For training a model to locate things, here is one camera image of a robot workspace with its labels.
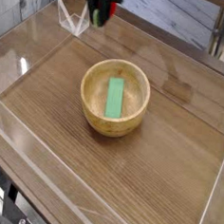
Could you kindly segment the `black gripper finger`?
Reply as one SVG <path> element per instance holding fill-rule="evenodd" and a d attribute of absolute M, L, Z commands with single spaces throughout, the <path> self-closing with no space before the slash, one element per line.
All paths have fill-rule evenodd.
<path fill-rule="evenodd" d="M 102 27 L 109 19 L 110 2 L 109 0 L 99 0 L 99 26 Z"/>
<path fill-rule="evenodd" d="M 98 0 L 87 0 L 90 14 L 90 22 L 94 27 L 99 26 L 99 2 Z"/>

